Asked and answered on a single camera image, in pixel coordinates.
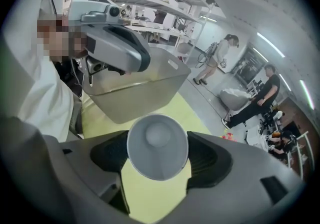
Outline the olive green plastic basin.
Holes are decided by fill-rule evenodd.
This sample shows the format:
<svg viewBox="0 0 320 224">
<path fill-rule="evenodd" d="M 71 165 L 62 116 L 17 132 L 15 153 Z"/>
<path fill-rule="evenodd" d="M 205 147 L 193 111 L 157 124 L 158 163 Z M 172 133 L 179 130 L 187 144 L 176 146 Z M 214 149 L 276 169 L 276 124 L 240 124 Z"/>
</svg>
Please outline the olive green plastic basin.
<svg viewBox="0 0 320 224">
<path fill-rule="evenodd" d="M 163 48 L 151 47 L 150 57 L 143 72 L 120 75 L 105 69 L 83 78 L 84 92 L 114 123 L 126 123 L 164 107 L 191 73 Z"/>
</svg>

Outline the yellow-green tablecloth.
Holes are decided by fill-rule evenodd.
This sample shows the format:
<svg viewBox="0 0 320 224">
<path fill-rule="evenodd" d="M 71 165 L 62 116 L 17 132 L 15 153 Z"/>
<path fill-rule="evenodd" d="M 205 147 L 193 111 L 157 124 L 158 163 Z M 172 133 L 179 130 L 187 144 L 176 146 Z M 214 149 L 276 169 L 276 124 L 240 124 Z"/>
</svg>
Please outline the yellow-green tablecloth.
<svg viewBox="0 0 320 224">
<path fill-rule="evenodd" d="M 177 93 L 157 113 L 175 119 L 185 131 L 209 134 L 189 104 Z M 82 129 L 84 138 L 129 130 L 134 121 L 114 123 L 87 94 L 82 95 Z M 165 181 L 151 180 L 138 173 L 127 160 L 121 170 L 126 201 L 132 219 L 145 224 L 159 221 L 169 214 L 186 196 L 187 181 L 191 177 L 191 165 L 186 163 L 174 178 Z"/>
</svg>

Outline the white beanbag seat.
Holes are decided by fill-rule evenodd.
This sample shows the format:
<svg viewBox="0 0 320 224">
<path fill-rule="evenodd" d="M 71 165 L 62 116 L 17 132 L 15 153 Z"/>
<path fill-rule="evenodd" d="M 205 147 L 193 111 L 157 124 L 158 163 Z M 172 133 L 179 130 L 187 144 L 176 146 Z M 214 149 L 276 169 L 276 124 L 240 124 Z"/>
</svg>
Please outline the white beanbag seat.
<svg viewBox="0 0 320 224">
<path fill-rule="evenodd" d="M 251 95 L 239 89 L 226 88 L 220 91 L 219 98 L 229 110 L 239 111 L 250 101 Z"/>
</svg>

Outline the ceiling light strips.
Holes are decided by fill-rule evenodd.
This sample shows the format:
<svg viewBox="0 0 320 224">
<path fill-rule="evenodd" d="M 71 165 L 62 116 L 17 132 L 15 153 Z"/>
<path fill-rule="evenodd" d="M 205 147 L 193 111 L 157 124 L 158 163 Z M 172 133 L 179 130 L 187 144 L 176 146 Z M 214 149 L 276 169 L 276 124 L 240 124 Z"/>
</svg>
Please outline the ceiling light strips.
<svg viewBox="0 0 320 224">
<path fill-rule="evenodd" d="M 206 50 L 227 34 L 239 37 L 264 62 L 274 64 L 284 87 L 307 109 L 320 111 L 320 23 L 272 17 L 210 17 L 197 46 Z"/>
</svg>

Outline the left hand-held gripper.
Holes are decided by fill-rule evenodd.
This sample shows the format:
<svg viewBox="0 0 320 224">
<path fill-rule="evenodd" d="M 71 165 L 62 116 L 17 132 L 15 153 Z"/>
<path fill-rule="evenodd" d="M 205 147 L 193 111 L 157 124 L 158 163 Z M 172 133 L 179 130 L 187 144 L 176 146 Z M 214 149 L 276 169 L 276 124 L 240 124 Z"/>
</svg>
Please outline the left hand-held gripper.
<svg viewBox="0 0 320 224">
<path fill-rule="evenodd" d="M 124 26 L 120 8 L 111 0 L 71 0 L 68 20 L 87 36 L 87 55 L 75 58 L 88 78 L 104 70 L 125 73 L 145 71 L 150 47 L 138 32 Z"/>
</svg>

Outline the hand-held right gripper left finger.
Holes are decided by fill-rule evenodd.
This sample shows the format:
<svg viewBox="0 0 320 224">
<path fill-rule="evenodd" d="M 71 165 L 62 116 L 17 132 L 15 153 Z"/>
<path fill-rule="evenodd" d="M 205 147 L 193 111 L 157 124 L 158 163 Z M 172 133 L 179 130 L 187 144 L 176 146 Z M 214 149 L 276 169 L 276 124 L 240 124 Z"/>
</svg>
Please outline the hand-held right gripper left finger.
<svg viewBox="0 0 320 224">
<path fill-rule="evenodd" d="M 102 201 L 130 214 L 121 171 L 128 160 L 127 130 L 61 143 L 72 169 Z"/>
</svg>

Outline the white shelving by brick wall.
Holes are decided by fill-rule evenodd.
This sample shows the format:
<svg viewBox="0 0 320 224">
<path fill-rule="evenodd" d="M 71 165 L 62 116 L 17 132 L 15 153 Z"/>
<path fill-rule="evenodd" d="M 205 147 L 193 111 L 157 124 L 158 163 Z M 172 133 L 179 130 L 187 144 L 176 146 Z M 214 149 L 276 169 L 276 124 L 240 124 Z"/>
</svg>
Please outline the white shelving by brick wall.
<svg viewBox="0 0 320 224">
<path fill-rule="evenodd" d="M 315 171 L 316 164 L 309 132 L 306 131 L 295 139 L 296 145 L 287 155 L 287 166 L 305 181 Z"/>
</svg>

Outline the pot of colourful flowers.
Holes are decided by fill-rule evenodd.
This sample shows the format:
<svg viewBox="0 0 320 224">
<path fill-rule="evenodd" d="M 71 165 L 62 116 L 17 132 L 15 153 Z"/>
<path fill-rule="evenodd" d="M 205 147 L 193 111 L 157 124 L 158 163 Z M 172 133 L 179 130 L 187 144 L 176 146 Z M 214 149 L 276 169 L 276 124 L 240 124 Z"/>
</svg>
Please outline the pot of colourful flowers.
<svg viewBox="0 0 320 224">
<path fill-rule="evenodd" d="M 224 130 L 224 134 L 220 136 L 224 140 L 236 142 L 237 140 L 234 138 L 234 134 L 230 132 L 228 129 Z"/>
</svg>

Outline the person's own torso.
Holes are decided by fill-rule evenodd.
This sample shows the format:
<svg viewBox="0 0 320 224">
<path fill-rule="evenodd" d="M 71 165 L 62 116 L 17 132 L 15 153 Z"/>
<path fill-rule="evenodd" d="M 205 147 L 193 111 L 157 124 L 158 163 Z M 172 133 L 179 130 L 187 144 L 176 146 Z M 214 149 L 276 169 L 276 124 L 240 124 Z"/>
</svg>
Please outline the person's own torso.
<svg viewBox="0 0 320 224">
<path fill-rule="evenodd" d="M 8 56 L 1 70 L 12 71 L 4 83 L 4 112 L 63 143 L 83 134 L 82 102 L 61 80 L 37 37 L 38 19 L 57 15 L 63 15 L 63 0 L 16 0 L 0 29 Z"/>
</svg>

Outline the long white shelving unit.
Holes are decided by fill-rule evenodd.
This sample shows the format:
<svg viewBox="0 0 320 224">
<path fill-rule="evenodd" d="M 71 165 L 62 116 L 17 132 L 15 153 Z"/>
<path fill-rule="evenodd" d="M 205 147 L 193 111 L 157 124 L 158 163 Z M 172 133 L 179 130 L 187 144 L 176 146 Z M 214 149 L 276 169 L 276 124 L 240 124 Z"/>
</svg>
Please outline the long white shelving unit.
<svg viewBox="0 0 320 224">
<path fill-rule="evenodd" d="M 130 29 L 141 33 L 148 42 L 158 42 L 161 36 L 175 37 L 174 54 L 179 60 L 187 63 L 199 40 L 199 35 L 193 36 L 194 27 L 200 24 L 203 28 L 207 17 L 196 14 L 202 8 L 211 13 L 211 7 L 206 0 L 112 0 L 120 5 L 132 8 L 123 16 L 124 23 Z M 163 24 L 154 23 L 154 11 L 166 13 Z"/>
</svg>

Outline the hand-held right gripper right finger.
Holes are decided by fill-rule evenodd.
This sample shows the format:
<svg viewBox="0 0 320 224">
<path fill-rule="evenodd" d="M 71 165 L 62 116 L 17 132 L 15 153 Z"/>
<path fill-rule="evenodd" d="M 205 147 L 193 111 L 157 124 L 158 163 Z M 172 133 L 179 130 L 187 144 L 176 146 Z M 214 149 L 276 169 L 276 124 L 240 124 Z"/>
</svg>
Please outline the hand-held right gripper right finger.
<svg viewBox="0 0 320 224">
<path fill-rule="evenodd" d="M 188 132 L 191 177 L 179 224 L 276 224 L 304 182 L 254 146 Z"/>
</svg>

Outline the white low cabinet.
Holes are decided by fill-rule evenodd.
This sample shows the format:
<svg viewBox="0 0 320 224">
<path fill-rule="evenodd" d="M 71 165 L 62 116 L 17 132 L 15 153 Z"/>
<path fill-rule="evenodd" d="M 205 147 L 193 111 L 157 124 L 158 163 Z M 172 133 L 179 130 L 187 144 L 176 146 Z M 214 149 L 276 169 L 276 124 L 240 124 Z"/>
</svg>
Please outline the white low cabinet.
<svg viewBox="0 0 320 224">
<path fill-rule="evenodd" d="M 257 147 L 265 152 L 269 151 L 269 146 L 266 141 L 266 137 L 263 134 L 260 134 L 260 126 L 256 125 L 248 129 L 246 133 L 246 142 L 248 145 Z"/>
</svg>

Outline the white cup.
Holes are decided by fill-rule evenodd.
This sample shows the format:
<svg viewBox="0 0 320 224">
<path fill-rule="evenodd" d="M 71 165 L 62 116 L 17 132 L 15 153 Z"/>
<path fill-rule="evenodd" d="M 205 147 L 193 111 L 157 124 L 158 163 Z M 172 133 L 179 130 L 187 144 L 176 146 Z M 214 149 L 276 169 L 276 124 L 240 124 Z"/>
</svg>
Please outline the white cup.
<svg viewBox="0 0 320 224">
<path fill-rule="evenodd" d="M 132 125 L 126 149 L 131 164 L 141 175 L 166 181 L 178 175 L 186 165 L 188 136 L 175 119 L 151 113 Z"/>
</svg>

